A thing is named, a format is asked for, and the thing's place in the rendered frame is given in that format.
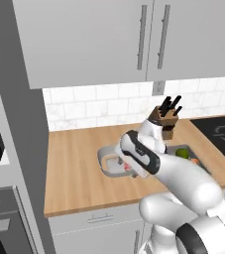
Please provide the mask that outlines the green lime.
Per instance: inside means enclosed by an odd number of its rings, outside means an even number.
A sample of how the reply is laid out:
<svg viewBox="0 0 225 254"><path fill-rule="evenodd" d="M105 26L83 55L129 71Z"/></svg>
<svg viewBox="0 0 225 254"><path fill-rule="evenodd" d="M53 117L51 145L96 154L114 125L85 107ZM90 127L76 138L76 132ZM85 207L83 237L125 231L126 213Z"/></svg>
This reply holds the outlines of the green lime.
<svg viewBox="0 0 225 254"><path fill-rule="evenodd" d="M181 158L184 158L184 159L188 159L189 158L188 150L186 148L177 149L175 151L175 154L178 157L181 157Z"/></svg>

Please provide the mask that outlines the grey vegetable container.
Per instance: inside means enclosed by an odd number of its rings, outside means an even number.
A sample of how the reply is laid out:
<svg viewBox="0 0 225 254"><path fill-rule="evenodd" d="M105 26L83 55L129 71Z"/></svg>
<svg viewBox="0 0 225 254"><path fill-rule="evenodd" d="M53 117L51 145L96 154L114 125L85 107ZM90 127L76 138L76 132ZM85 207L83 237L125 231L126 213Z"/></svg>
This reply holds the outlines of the grey vegetable container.
<svg viewBox="0 0 225 254"><path fill-rule="evenodd" d="M186 148L188 150L189 158L184 159L181 157L178 157L175 154L175 151L180 148ZM169 155L170 163L175 166L177 169L187 169L187 170L197 170L200 172L205 172L209 176L212 175L212 173L205 167L205 165L202 163L202 161L199 159L199 157L193 152L193 150L186 144L182 145L166 145L166 153ZM199 164L193 164L190 159L198 159Z"/></svg>

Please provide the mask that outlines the brown wooden knife block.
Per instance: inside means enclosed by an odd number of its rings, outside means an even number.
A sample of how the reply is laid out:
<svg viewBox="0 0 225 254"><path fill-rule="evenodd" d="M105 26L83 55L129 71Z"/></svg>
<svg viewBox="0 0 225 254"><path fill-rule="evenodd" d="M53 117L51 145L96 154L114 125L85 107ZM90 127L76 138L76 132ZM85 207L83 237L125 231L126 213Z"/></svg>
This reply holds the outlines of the brown wooden knife block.
<svg viewBox="0 0 225 254"><path fill-rule="evenodd" d="M170 109L169 112L166 114L165 117L162 116L162 112L160 111L159 107L156 106L155 109L152 111L148 119L150 121L156 121L163 127L163 139L164 140L171 140L173 136L173 128L175 123L178 120L178 116L174 116L175 113L174 109Z"/></svg>

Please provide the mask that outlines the grey tall cabinet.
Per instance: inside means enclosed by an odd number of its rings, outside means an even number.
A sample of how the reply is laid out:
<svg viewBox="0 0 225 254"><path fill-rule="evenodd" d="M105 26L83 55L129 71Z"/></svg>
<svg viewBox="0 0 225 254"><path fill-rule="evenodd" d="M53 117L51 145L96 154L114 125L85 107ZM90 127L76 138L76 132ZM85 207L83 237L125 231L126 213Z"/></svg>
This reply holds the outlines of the grey tall cabinet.
<svg viewBox="0 0 225 254"><path fill-rule="evenodd" d="M39 254L56 254L44 216L49 129L39 89L27 78L12 0L0 0L0 95L27 190L21 199Z"/></svg>

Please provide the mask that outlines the wide grey upper cupboard door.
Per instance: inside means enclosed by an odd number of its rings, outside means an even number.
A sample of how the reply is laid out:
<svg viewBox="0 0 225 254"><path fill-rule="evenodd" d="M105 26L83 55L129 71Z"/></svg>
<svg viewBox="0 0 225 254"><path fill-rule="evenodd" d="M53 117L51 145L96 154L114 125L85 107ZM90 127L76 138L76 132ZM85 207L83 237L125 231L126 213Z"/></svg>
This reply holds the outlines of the wide grey upper cupboard door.
<svg viewBox="0 0 225 254"><path fill-rule="evenodd" d="M154 0L13 0L31 89L145 81ZM137 70L142 5L148 5Z"/></svg>

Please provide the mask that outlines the black hob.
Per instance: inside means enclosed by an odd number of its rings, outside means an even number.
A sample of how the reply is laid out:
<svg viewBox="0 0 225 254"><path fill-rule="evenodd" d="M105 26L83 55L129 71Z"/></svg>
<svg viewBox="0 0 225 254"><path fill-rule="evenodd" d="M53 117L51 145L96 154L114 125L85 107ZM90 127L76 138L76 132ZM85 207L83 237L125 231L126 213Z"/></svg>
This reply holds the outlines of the black hob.
<svg viewBox="0 0 225 254"><path fill-rule="evenodd" d="M225 116L193 119L191 123L225 156Z"/></svg>

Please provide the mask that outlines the grey drawer front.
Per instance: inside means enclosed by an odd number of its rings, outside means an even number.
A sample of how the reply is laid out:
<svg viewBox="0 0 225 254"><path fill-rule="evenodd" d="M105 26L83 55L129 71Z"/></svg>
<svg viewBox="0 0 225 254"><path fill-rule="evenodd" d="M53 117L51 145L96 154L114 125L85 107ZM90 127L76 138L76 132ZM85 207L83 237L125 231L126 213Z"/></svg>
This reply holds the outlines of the grey drawer front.
<svg viewBox="0 0 225 254"><path fill-rule="evenodd" d="M95 216L101 216L105 213L114 215L114 219L93 224L87 223L87 219L90 218L92 214ZM49 224L52 234L57 235L61 233L135 220L141 220L139 205L137 203L50 217Z"/></svg>

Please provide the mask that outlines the grey lower cupboard door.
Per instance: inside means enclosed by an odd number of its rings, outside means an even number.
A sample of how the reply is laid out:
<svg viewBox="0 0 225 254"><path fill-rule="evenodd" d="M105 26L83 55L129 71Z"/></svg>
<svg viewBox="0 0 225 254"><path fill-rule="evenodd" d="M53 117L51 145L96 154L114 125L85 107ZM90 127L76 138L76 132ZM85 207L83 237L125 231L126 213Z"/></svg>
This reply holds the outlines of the grey lower cupboard door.
<svg viewBox="0 0 225 254"><path fill-rule="evenodd" d="M53 235L56 254L134 254L135 231L142 220Z"/></svg>

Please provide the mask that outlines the grey black oven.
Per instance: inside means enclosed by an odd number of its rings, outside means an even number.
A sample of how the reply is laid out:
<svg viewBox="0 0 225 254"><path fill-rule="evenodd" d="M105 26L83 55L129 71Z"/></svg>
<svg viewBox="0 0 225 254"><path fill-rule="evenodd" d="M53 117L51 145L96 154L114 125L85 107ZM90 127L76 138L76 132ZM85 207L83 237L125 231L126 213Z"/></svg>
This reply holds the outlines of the grey black oven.
<svg viewBox="0 0 225 254"><path fill-rule="evenodd" d="M38 254L16 187L0 188L0 254Z"/></svg>

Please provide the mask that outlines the grey wall outlet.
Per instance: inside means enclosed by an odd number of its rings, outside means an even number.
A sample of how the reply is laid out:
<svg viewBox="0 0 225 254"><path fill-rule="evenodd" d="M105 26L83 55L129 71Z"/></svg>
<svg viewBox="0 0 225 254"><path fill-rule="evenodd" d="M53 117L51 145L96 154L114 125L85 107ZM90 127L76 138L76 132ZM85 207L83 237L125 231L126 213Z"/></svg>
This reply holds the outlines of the grey wall outlet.
<svg viewBox="0 0 225 254"><path fill-rule="evenodd" d="M163 95L165 92L166 82L164 80L155 81L153 83L152 96Z"/></svg>

